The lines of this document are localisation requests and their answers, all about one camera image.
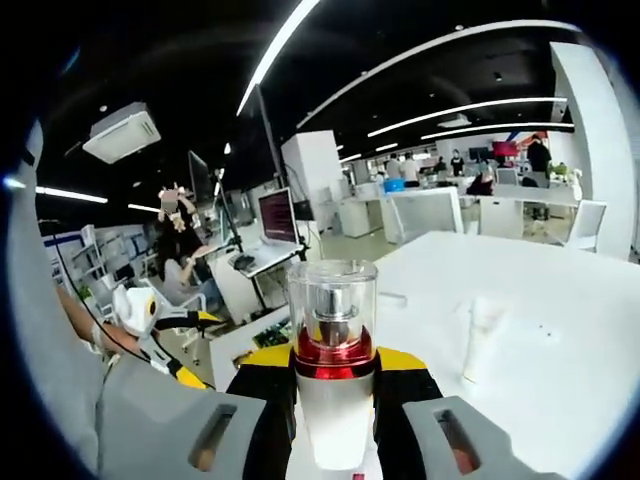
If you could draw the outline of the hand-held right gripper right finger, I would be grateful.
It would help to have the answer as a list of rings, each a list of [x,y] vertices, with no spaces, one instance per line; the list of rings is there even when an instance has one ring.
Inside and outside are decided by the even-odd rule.
[[[442,395],[417,357],[379,347],[374,440],[385,479],[559,479],[518,459],[509,435],[458,396]]]

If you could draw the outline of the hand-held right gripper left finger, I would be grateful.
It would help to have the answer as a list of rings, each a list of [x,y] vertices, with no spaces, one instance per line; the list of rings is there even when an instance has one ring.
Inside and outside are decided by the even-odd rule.
[[[296,435],[293,346],[247,357],[224,392],[196,403],[158,434],[162,479],[283,479]]]

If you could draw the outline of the person's left hand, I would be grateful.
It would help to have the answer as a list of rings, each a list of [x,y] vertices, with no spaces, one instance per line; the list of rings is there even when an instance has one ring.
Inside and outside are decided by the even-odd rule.
[[[137,358],[144,360],[144,357],[137,343],[137,338],[130,335],[121,327],[111,324],[104,324],[101,333],[101,339],[104,348],[109,352],[118,354],[128,353],[132,356],[136,356]]]

